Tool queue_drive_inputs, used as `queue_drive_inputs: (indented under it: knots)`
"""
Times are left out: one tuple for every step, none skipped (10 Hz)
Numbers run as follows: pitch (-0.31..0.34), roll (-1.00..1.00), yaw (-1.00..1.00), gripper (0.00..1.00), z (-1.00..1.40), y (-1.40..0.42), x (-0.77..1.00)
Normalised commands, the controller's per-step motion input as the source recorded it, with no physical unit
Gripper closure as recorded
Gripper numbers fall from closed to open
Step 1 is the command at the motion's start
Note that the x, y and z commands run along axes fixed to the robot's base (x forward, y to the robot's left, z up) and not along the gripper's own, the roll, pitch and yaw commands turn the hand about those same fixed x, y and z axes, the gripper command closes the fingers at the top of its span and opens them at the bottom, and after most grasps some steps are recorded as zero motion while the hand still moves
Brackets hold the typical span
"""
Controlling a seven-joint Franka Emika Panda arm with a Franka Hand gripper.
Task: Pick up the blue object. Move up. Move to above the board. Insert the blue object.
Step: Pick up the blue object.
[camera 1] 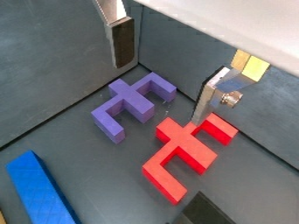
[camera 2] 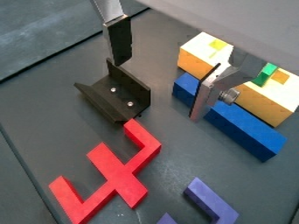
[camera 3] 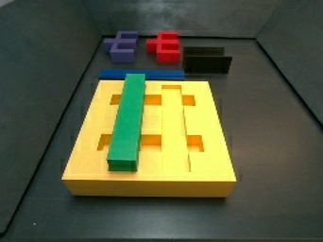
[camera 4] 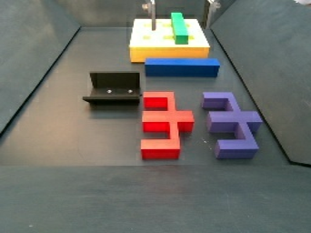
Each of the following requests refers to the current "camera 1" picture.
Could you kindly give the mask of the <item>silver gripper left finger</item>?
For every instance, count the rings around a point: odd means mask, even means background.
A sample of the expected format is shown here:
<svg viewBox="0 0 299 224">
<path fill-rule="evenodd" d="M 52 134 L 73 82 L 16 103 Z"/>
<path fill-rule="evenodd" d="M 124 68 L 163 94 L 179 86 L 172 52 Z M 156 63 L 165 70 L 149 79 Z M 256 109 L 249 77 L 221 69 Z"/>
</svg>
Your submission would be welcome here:
<svg viewBox="0 0 299 224">
<path fill-rule="evenodd" d="M 122 0 L 92 0 L 92 2 L 105 26 L 113 66 L 120 68 L 134 57 L 134 20 L 126 15 Z"/>
</svg>

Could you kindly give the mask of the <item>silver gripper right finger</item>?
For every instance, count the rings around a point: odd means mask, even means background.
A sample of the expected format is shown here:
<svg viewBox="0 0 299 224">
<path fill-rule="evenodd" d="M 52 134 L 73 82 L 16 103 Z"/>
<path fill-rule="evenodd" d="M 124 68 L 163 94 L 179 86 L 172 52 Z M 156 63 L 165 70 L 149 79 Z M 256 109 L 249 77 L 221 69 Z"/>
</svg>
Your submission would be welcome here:
<svg viewBox="0 0 299 224">
<path fill-rule="evenodd" d="M 191 122 L 201 124 L 219 105 L 233 108 L 243 96 L 239 90 L 255 83 L 237 69 L 221 66 L 201 84 Z"/>
</svg>

